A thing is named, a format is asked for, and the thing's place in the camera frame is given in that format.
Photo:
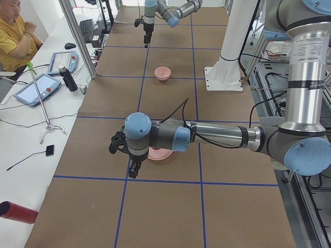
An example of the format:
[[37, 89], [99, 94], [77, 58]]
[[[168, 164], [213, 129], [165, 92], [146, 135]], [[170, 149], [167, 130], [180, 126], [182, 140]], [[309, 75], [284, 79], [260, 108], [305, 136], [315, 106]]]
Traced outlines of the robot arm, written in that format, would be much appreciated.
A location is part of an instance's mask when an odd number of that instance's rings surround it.
[[152, 121], [144, 113], [130, 114], [124, 125], [124, 150], [132, 161], [129, 177], [138, 175], [150, 148], [186, 151], [193, 142], [248, 148], [268, 155], [277, 170], [303, 176], [317, 175], [330, 166], [330, 142], [320, 123], [330, 1], [268, 1], [265, 32], [291, 39], [285, 116], [245, 128], [172, 117]]
[[179, 23], [180, 19], [185, 18], [193, 12], [197, 12], [202, 6], [202, 3], [203, 1], [201, 0], [191, 0], [187, 1], [182, 6], [171, 10], [165, 1], [145, 1], [144, 16], [142, 18], [143, 30], [145, 31], [145, 48], [147, 48], [148, 44], [151, 42], [156, 13], [159, 13], [170, 27], [175, 27]]

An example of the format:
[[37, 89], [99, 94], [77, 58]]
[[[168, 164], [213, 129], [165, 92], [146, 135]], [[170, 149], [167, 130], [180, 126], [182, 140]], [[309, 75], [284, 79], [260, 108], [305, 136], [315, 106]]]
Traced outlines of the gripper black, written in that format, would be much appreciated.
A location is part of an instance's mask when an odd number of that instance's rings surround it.
[[148, 48], [148, 44], [151, 42], [151, 35], [154, 31], [154, 23], [145, 23], [143, 24], [143, 29], [145, 31], [144, 35], [144, 47]]
[[129, 177], [130, 178], [136, 178], [138, 176], [138, 172], [139, 172], [139, 169], [141, 167], [141, 164], [144, 160], [147, 159], [148, 157], [148, 154], [143, 154], [143, 155], [140, 155], [140, 156], [136, 156], [136, 155], [130, 155], [130, 160], [131, 160], [131, 165], [129, 167]]

